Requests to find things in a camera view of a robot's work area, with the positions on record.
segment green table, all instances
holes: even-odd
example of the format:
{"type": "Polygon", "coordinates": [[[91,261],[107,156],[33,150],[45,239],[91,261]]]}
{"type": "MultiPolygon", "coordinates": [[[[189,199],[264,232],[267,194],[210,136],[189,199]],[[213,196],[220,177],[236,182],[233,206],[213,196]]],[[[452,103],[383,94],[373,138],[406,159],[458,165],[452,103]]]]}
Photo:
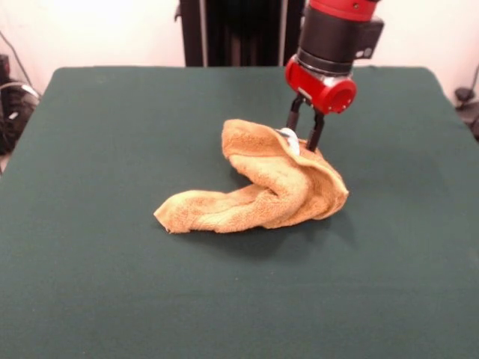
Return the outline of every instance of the green table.
{"type": "Polygon", "coordinates": [[[479,147],[427,70],[355,79],[342,212],[173,236],[168,196],[245,185],[222,124],[283,126],[283,70],[56,72],[0,183],[0,358],[479,358],[479,147]]]}

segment black metal frame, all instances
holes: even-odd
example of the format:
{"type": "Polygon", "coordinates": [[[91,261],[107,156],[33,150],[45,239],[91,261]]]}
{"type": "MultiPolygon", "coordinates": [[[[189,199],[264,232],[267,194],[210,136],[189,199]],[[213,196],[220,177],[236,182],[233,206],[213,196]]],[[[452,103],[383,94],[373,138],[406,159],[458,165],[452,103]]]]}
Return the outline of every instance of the black metal frame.
{"type": "Polygon", "coordinates": [[[180,0],[185,63],[188,67],[202,67],[201,12],[199,0],[180,0]]]}
{"type": "MultiPolygon", "coordinates": [[[[217,31],[222,28],[223,18],[220,13],[215,11],[215,5],[218,1],[224,0],[204,0],[207,13],[207,46],[208,46],[208,66],[230,66],[231,57],[227,49],[230,46],[228,33],[226,31],[217,31]]],[[[248,47],[241,48],[242,65],[257,66],[276,66],[278,65],[279,55],[279,36],[281,24],[281,1],[270,0],[266,7],[266,16],[268,27],[263,36],[257,39],[261,54],[257,60],[251,63],[248,60],[248,47]]],[[[287,24],[284,39],[284,59],[286,64],[290,57],[298,49],[299,34],[301,32],[300,24],[305,0],[288,0],[287,3],[287,24]]],[[[201,43],[201,10],[200,0],[180,0],[180,12],[183,23],[183,43],[185,49],[185,62],[187,67],[198,67],[205,65],[203,62],[203,47],[201,43]]]]}

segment crumpled towel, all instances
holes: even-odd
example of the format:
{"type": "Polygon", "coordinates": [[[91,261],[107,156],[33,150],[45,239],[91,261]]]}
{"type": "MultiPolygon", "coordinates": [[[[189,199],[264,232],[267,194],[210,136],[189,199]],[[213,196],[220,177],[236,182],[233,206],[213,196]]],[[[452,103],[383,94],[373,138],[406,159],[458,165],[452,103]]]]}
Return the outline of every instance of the crumpled towel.
{"type": "Polygon", "coordinates": [[[225,121],[223,154],[252,184],[231,193],[176,194],[154,212],[156,219],[170,233],[230,233],[292,226],[335,214],[349,194],[341,175],[319,150],[306,150],[304,140],[299,144],[298,156],[287,140],[268,126],[225,121]]]}

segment cable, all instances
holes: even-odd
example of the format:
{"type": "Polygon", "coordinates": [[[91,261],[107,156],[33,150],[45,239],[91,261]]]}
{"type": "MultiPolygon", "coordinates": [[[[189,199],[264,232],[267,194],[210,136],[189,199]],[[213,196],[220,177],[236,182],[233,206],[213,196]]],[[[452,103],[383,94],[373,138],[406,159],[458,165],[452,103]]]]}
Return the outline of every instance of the cable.
{"type": "Polygon", "coordinates": [[[5,37],[5,35],[3,35],[3,33],[0,31],[0,37],[3,39],[3,41],[8,45],[8,47],[10,47],[10,49],[12,50],[12,53],[13,53],[13,56],[15,56],[15,59],[16,59],[16,62],[18,62],[18,65],[20,66],[20,69],[22,70],[23,72],[23,75],[25,75],[25,78],[28,82],[28,84],[31,86],[31,80],[30,80],[30,77],[28,77],[28,74],[27,72],[25,71],[25,68],[23,67],[23,64],[18,56],[18,54],[16,53],[16,50],[15,48],[13,47],[13,45],[10,43],[10,41],[7,40],[7,38],[5,37]]]}
{"type": "Polygon", "coordinates": [[[478,83],[478,76],[479,76],[479,64],[478,64],[478,67],[476,67],[476,73],[474,74],[474,80],[472,81],[471,90],[474,90],[474,88],[476,87],[476,84],[478,83]]]}
{"type": "Polygon", "coordinates": [[[31,85],[28,85],[25,82],[19,82],[19,81],[8,82],[6,84],[3,84],[2,86],[0,86],[0,91],[3,91],[5,88],[11,88],[12,86],[22,88],[22,90],[28,92],[29,94],[33,95],[37,99],[41,99],[42,97],[40,93],[37,90],[35,90],[31,85]]]}

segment black cable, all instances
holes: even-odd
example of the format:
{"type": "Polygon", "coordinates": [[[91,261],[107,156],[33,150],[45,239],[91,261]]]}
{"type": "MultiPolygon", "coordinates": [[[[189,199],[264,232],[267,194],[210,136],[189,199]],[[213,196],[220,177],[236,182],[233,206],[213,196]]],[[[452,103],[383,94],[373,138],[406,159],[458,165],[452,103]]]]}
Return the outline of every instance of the black cable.
{"type": "Polygon", "coordinates": [[[23,72],[23,75],[25,75],[25,78],[28,82],[28,84],[30,86],[32,86],[32,83],[31,83],[31,80],[30,80],[30,77],[28,77],[28,74],[27,72],[25,71],[25,68],[23,67],[23,64],[18,56],[18,54],[16,53],[16,50],[15,48],[13,47],[13,45],[10,43],[10,41],[7,40],[7,38],[5,37],[5,35],[3,35],[3,33],[0,31],[0,37],[3,39],[3,41],[8,45],[8,47],[10,47],[10,50],[12,50],[12,53],[13,53],[13,56],[15,56],[15,59],[16,59],[16,62],[18,62],[18,65],[20,66],[20,69],[22,70],[23,72]]]}
{"type": "Polygon", "coordinates": [[[474,88],[476,87],[476,84],[478,83],[478,76],[479,76],[479,64],[478,64],[478,67],[476,67],[476,73],[474,74],[474,80],[472,81],[471,90],[474,90],[474,88]]]}

